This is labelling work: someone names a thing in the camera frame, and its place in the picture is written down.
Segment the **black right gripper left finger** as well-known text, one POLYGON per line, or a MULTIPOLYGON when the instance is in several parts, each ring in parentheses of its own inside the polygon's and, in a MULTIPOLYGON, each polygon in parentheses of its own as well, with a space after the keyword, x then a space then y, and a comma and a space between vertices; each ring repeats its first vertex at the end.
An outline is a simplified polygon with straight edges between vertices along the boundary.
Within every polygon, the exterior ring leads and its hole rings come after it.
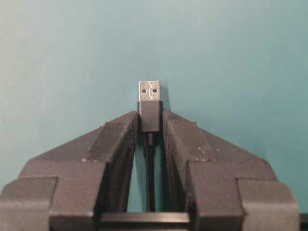
POLYGON ((95 231, 104 212, 124 212, 138 113, 30 159, 0 195, 3 231, 95 231))

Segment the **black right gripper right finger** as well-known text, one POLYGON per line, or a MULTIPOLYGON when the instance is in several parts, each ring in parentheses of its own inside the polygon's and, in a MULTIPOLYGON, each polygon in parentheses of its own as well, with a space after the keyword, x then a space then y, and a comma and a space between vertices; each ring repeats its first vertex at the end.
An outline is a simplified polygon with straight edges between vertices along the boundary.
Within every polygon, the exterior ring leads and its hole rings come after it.
POLYGON ((171 111, 163 112, 171 207, 197 231, 297 231, 291 189, 270 164, 171 111))

